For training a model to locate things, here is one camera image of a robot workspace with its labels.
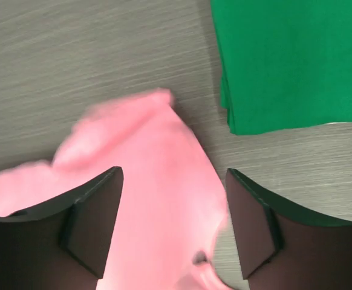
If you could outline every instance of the folded green cloth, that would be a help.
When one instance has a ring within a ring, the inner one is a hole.
[[[237,135],[352,122],[352,0],[211,0]]]

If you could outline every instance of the gray wooden surface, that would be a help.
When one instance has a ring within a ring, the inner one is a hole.
[[[352,220],[352,124],[229,133],[209,0],[0,0],[0,169],[52,156],[90,104],[171,88],[217,172]],[[215,267],[242,284],[232,230]]]

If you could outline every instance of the pink cloth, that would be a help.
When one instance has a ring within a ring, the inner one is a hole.
[[[0,216],[121,166],[122,198],[97,290],[228,289],[209,264],[192,264],[199,250],[212,256],[227,216],[226,195],[171,103],[171,93],[158,89],[93,107],[51,164],[0,172]]]

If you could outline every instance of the pink towel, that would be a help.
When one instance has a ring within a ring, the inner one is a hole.
[[[0,216],[121,166],[122,198],[97,290],[228,289],[209,264],[192,264],[197,251],[212,256],[226,221],[226,195],[171,103],[171,93],[158,89],[93,107],[51,164],[0,172]]]

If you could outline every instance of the cloth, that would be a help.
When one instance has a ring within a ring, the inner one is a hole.
[[[0,216],[77,187],[112,166],[124,185],[97,290],[222,290],[198,251],[212,256],[227,217],[220,179],[194,134],[171,108],[166,89],[90,109],[58,148],[38,161],[0,172]]]
[[[233,134],[352,122],[352,1],[211,6]]]

